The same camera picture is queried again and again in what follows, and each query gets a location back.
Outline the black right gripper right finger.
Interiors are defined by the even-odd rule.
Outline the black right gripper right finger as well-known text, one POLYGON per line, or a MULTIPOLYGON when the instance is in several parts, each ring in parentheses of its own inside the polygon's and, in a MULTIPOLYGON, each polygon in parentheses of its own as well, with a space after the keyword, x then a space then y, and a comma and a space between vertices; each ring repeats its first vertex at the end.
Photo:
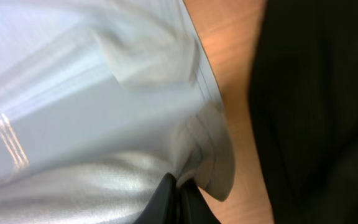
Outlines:
POLYGON ((178 191, 180 224, 220 224, 193 179, 185 182, 178 191))

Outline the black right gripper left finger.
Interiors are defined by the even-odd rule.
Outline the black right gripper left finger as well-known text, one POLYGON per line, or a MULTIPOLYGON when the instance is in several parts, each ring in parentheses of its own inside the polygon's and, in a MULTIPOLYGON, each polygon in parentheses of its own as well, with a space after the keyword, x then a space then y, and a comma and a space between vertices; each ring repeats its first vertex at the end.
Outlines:
POLYGON ((134 224, 172 224, 176 219, 176 178, 166 173, 134 224))

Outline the light blue t-shirt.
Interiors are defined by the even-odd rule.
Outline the light blue t-shirt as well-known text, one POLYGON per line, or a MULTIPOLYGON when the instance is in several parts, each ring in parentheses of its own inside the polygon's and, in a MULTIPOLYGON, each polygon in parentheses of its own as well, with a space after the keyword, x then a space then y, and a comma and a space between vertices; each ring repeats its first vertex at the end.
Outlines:
POLYGON ((0 223, 134 223, 166 173, 235 161, 183 1, 0 1, 0 223))

